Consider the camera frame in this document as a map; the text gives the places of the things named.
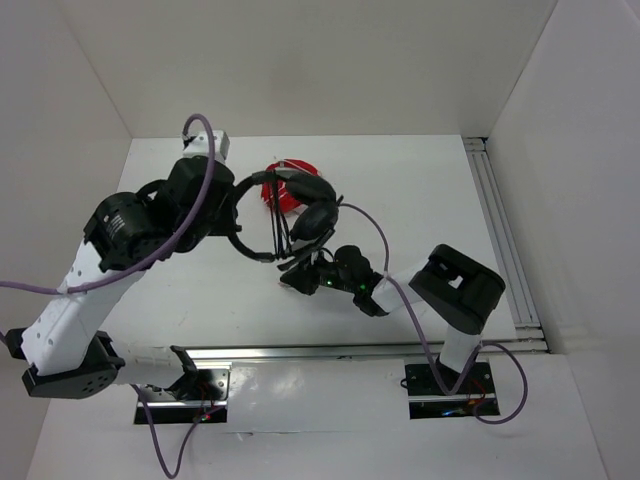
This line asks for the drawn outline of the black headset with microphone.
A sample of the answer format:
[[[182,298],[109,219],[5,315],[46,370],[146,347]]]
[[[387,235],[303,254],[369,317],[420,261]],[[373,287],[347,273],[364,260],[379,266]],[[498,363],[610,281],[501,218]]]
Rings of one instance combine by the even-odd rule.
[[[263,263],[282,260],[284,271],[320,250],[335,233],[342,198],[324,178],[291,168],[258,171],[235,186],[232,208],[253,187],[267,186],[272,194],[271,225],[273,252],[256,252],[246,246],[236,230],[228,235],[231,245],[245,257]],[[281,206],[279,188],[304,206],[293,225],[289,225]]]

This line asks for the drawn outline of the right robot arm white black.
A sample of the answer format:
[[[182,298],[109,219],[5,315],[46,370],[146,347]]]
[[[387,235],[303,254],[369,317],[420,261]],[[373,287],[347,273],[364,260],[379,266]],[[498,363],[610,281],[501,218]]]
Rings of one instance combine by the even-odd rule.
[[[428,305],[448,324],[436,361],[436,379],[448,392],[469,383],[482,332],[506,289],[499,274],[445,244],[436,246],[425,264],[392,279],[374,271],[357,246],[346,245],[329,258],[319,252],[286,268],[280,282],[305,295],[320,287],[346,292],[370,317]]]

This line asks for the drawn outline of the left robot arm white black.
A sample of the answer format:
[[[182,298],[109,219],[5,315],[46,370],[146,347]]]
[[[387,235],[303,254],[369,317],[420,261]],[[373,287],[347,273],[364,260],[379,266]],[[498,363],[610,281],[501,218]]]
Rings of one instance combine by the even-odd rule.
[[[112,384],[138,384],[189,397],[202,381],[185,348],[137,348],[101,327],[147,272],[139,262],[192,251],[208,236],[238,232],[234,175],[205,156],[178,160],[165,180],[105,198],[84,227],[76,258],[34,323],[5,335],[25,361],[22,382],[35,398],[85,399]]]

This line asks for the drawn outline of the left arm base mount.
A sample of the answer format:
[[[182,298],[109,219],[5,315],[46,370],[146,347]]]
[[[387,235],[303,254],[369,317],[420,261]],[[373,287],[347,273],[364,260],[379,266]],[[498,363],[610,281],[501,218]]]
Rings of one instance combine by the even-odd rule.
[[[167,388],[158,385],[141,385],[142,398],[147,402],[151,419],[157,425],[223,424],[228,417],[228,397],[231,380],[231,363],[206,361],[197,366],[183,347],[171,346],[171,360],[177,368],[169,370],[177,375]]]

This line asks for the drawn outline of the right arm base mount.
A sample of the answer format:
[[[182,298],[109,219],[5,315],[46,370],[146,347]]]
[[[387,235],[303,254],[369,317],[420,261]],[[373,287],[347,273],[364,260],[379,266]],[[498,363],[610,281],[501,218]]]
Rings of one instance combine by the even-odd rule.
[[[411,420],[473,417],[474,408],[482,417],[501,415],[490,364],[476,363],[455,395],[445,395],[427,363],[405,365],[400,381],[408,395]]]

